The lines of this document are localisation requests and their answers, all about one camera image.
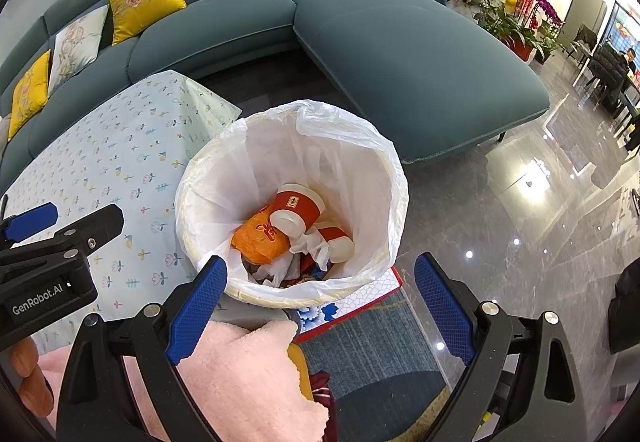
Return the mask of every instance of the pink blanket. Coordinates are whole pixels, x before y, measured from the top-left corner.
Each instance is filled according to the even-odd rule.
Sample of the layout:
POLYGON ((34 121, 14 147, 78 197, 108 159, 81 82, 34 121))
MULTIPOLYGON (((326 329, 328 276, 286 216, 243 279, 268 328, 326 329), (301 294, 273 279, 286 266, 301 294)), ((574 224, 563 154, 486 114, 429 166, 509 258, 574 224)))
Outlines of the pink blanket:
MULTIPOLYGON (((188 359, 178 365, 195 403, 225 442, 319 442, 328 410, 300 393, 300 375, 287 356, 296 334, 291 321, 271 321, 254 331, 210 322, 188 359)), ((54 392, 49 421, 55 426, 58 395, 70 352, 40 358, 54 392)), ((131 388, 149 433, 168 441, 135 359, 125 358, 131 388)))

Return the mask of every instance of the crumpled orange bag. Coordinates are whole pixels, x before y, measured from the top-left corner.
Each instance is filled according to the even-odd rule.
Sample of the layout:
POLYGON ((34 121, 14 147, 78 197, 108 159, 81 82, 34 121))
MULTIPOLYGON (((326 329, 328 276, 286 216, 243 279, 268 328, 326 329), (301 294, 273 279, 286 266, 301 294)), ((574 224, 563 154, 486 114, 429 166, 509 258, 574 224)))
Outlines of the crumpled orange bag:
POLYGON ((289 238, 271 225, 273 203, 258 211, 242 224, 231 238, 231 245, 254 265, 270 264, 289 250, 289 238))

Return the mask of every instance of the blue gripper pad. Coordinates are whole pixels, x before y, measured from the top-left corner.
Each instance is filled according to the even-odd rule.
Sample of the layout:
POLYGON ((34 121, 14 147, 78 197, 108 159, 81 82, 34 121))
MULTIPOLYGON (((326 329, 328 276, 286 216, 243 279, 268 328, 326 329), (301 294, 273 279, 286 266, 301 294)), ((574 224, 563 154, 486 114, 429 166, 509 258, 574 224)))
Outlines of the blue gripper pad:
POLYGON ((414 275, 418 291, 449 352, 468 366, 476 355, 471 321, 425 255, 420 255, 415 260, 414 275))
POLYGON ((51 202, 35 207, 11 219, 4 234, 7 240, 23 242, 56 224, 58 209, 51 202))
POLYGON ((204 276, 194 282, 195 288, 171 323, 171 337, 166 356, 176 366, 189 357, 200 340, 214 308, 226 287, 226 264, 212 257, 202 268, 204 276))

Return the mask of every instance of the red and white paper cup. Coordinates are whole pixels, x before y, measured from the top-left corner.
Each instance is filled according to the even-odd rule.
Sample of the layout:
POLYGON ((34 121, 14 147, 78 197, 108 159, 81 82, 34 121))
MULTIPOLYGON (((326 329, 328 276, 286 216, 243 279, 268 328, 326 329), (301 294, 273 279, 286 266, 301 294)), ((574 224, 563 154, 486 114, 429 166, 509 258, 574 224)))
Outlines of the red and white paper cup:
POLYGON ((327 223, 316 224, 316 228, 329 244, 329 261, 331 263, 346 262, 353 256, 355 245, 342 229, 327 223))
POLYGON ((324 213, 324 201, 315 191, 300 184, 284 184, 278 188, 271 225, 288 237, 298 238, 324 213))

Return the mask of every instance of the plastic trash bag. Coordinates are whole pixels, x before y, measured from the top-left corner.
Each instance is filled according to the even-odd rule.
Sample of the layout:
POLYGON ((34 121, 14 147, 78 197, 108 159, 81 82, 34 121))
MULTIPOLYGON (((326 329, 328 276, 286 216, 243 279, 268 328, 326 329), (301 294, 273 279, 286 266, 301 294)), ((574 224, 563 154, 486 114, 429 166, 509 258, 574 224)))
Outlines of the plastic trash bag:
POLYGON ((311 307, 346 297, 394 263, 408 202, 391 141, 350 112, 304 100, 239 119, 191 159, 175 196, 176 231, 198 271, 212 255, 225 260, 228 295, 262 307, 311 307), (284 183, 316 191, 326 203, 320 219, 340 225, 355 254, 323 281, 274 289, 252 281, 230 241, 284 183))

